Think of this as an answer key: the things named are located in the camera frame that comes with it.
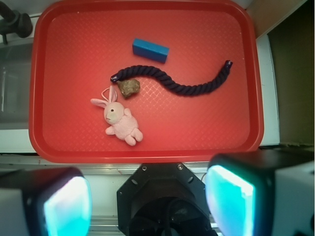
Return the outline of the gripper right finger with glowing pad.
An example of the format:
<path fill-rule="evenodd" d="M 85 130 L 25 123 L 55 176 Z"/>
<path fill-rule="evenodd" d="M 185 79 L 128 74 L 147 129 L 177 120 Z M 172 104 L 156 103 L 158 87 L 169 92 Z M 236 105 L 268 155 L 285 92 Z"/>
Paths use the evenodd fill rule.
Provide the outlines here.
<path fill-rule="evenodd" d="M 257 150 L 217 154 L 208 163 L 205 196 L 224 236 L 312 236 L 314 153 Z"/>

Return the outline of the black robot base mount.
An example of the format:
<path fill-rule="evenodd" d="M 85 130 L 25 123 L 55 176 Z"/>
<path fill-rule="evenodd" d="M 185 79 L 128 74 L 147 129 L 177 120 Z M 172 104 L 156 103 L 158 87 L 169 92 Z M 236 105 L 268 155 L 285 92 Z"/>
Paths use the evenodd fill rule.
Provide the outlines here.
<path fill-rule="evenodd" d="M 142 164 L 117 190 L 125 236 L 216 236 L 205 184 L 182 163 Z"/>

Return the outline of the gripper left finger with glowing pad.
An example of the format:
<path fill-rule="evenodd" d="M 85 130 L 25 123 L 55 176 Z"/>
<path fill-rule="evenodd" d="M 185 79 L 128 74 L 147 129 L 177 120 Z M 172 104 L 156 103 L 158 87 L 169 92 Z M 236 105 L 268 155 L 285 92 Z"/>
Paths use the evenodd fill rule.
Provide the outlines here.
<path fill-rule="evenodd" d="M 91 217 L 91 188 L 77 168 L 0 173 L 2 236 L 86 236 Z"/>

